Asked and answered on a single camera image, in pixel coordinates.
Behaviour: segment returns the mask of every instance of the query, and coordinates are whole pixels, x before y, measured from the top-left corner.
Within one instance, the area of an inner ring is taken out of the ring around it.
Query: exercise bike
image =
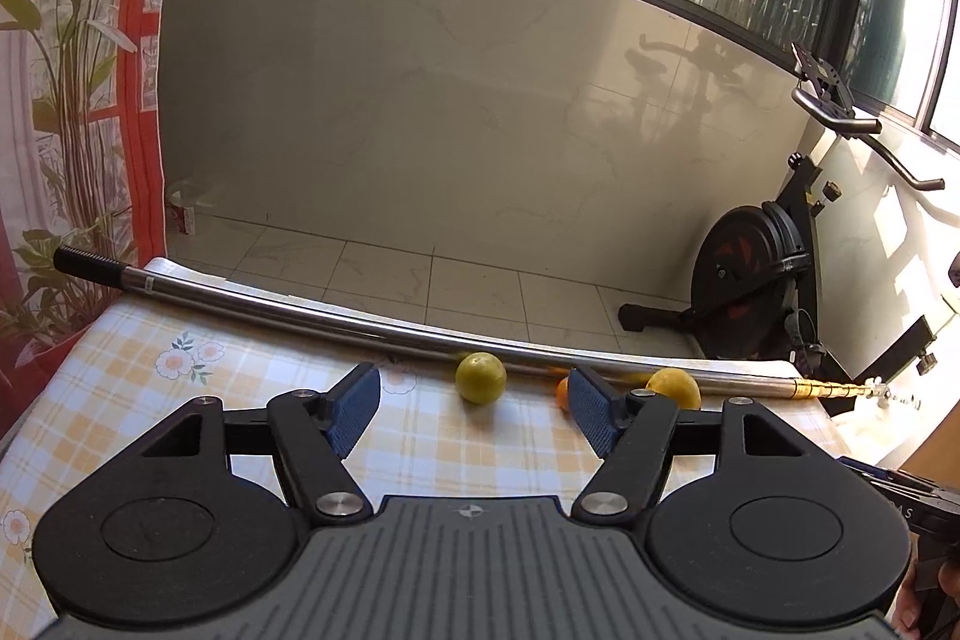
[[[850,89],[833,66],[798,44],[792,47],[800,87],[791,95],[798,105],[822,126],[862,140],[914,190],[944,189],[942,179],[916,179],[875,138],[881,130],[878,119],[856,117]],[[812,92],[803,88],[805,83],[812,85]],[[688,309],[625,304],[618,313],[620,324],[633,332],[653,326],[691,333],[708,359],[789,360],[804,377],[837,383],[862,384],[879,374],[891,379],[914,357],[925,355],[933,334],[921,317],[858,378],[848,376],[821,342],[817,328],[815,220],[842,191],[827,181],[823,199],[818,199],[812,188],[822,170],[800,153],[790,155],[787,164],[793,175],[775,201],[736,207],[709,230],[693,266]]]

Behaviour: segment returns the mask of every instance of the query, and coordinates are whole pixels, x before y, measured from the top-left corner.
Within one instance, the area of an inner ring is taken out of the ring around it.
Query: gray gripper base
[[[232,613],[152,640],[760,640],[667,591],[625,533],[577,525],[556,499],[392,497],[356,527],[316,531],[287,575]],[[893,640],[878,616],[791,640]],[[136,632],[67,617],[42,640]]]

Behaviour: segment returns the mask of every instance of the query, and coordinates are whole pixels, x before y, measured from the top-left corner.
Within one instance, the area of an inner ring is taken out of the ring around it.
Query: patterned curtain
[[[0,434],[114,295],[56,247],[164,254],[159,34],[160,0],[0,0]]]

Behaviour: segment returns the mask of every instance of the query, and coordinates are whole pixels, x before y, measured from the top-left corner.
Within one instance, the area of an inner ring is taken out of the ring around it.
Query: floor tile
[[[347,242],[329,289],[426,306],[430,257]]]
[[[268,228],[237,265],[237,271],[326,287],[344,249],[342,239]]]
[[[595,286],[520,272],[520,287],[528,323],[613,333]]]
[[[277,277],[267,277],[262,274],[235,271],[230,280],[242,286],[258,287],[262,290],[272,290],[274,293],[283,293],[289,296],[299,296],[301,299],[312,299],[315,302],[323,301],[323,287],[305,286],[303,283],[294,283],[290,280],[280,280]]]
[[[539,345],[569,347],[577,350],[601,350],[619,353],[620,346],[611,333],[578,332],[576,329],[558,329],[555,326],[538,326],[531,323],[530,341]]]
[[[620,306],[624,304],[640,304],[645,307],[657,307],[661,310],[685,310],[686,305],[683,302],[673,299],[661,299],[659,296],[647,296],[644,293],[631,293],[629,290],[616,290],[612,287],[597,286],[600,292],[600,298],[603,301],[604,309],[607,311],[607,317],[610,319],[613,333],[616,335],[632,335],[637,332],[628,332],[621,325],[616,314]]]
[[[659,356],[667,359],[699,359],[693,337],[668,329],[644,329],[632,335],[618,335],[616,341],[621,353],[631,356]]]
[[[450,329],[454,332],[478,333],[483,336],[498,336],[501,339],[528,341],[527,324],[515,320],[455,313],[430,306],[426,311],[426,323],[429,326],[439,326],[441,329]]]
[[[171,258],[234,269],[263,230],[254,223],[197,215],[196,234],[167,234],[167,253]]]
[[[408,302],[396,302],[389,299],[377,299],[375,296],[362,296],[358,293],[344,293],[341,290],[328,290],[323,295],[326,304],[349,307],[351,310],[371,313],[375,316],[392,317],[411,323],[424,322],[426,307]]]
[[[203,274],[212,274],[214,277],[229,277],[233,269],[227,269],[225,266],[216,266],[215,263],[203,263],[201,261],[190,261],[186,258],[171,258],[173,263],[179,263],[180,266],[186,266],[195,272]]]
[[[510,269],[435,258],[430,271],[430,307],[523,321],[520,276]]]

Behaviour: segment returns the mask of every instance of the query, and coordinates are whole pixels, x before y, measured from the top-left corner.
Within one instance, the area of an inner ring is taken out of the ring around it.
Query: table
[[[166,259],[148,268],[253,292]],[[457,395],[449,366],[124,295],[89,327],[0,461],[0,640],[34,637],[54,618],[32,569],[30,534],[47,507],[86,475],[195,396],[219,396],[224,408],[262,407],[290,389],[329,389],[365,360],[380,370],[380,408],[345,463],[374,507],[387,494],[555,494],[569,510],[599,465],[556,407],[550,381],[511,378],[496,405],[476,408]],[[704,408],[720,402],[704,399]],[[846,452],[818,402],[766,404],[830,453]],[[666,492],[709,474],[712,464],[712,456],[676,458]],[[232,465],[235,474],[280,494],[270,456],[232,456]]]

